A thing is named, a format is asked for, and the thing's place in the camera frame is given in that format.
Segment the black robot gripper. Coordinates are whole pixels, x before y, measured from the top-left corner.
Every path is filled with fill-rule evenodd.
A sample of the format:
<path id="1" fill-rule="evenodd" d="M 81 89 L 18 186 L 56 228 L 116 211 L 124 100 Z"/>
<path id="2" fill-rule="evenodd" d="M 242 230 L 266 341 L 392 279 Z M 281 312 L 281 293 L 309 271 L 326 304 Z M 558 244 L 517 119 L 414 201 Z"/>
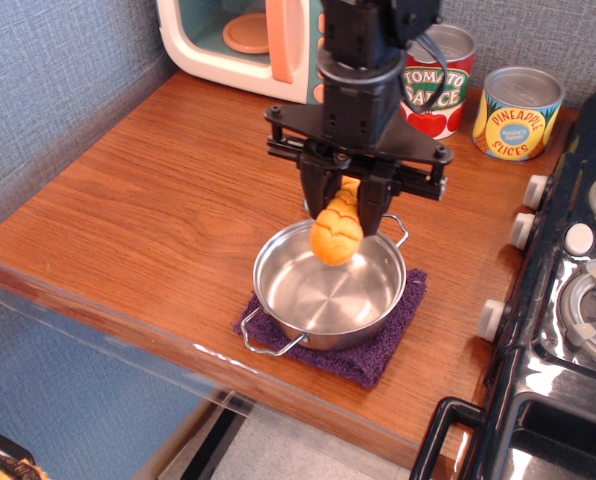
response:
<path id="1" fill-rule="evenodd" d="M 358 215 L 365 236 L 377 233 L 393 197 L 443 196 L 444 169 L 453 154 L 401 113 L 405 63 L 406 55 L 399 50 L 369 68 L 352 66 L 321 49 L 317 67 L 323 101 L 266 110 L 271 126 L 268 152 L 299 168 L 313 220 L 340 190 L 344 174 L 360 180 Z"/>

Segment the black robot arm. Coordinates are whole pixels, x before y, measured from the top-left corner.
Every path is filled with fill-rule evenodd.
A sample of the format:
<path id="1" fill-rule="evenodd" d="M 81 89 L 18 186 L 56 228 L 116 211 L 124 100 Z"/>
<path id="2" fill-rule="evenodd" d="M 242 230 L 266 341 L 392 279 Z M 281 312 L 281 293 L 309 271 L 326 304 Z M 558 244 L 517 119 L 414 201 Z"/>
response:
<path id="1" fill-rule="evenodd" d="M 291 160 L 311 217 L 333 199 L 343 176 L 360 182 L 358 215 L 365 235 L 377 232 L 393 197 L 402 192 L 440 199 L 452 151 L 404 118 L 406 50 L 412 43 L 444 64 L 429 37 L 437 1 L 326 1 L 324 44 L 317 68 L 324 80 L 319 105 L 274 105 L 268 152 Z"/>

